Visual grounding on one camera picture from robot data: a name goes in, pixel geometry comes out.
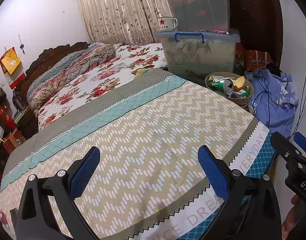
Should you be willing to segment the person's right hand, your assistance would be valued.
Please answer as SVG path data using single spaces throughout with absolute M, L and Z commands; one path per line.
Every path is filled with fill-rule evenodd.
M 306 229 L 301 228 L 302 220 L 306 216 L 306 204 L 298 195 L 294 195 L 291 199 L 293 207 L 288 212 L 282 224 L 282 239 L 306 239 Z

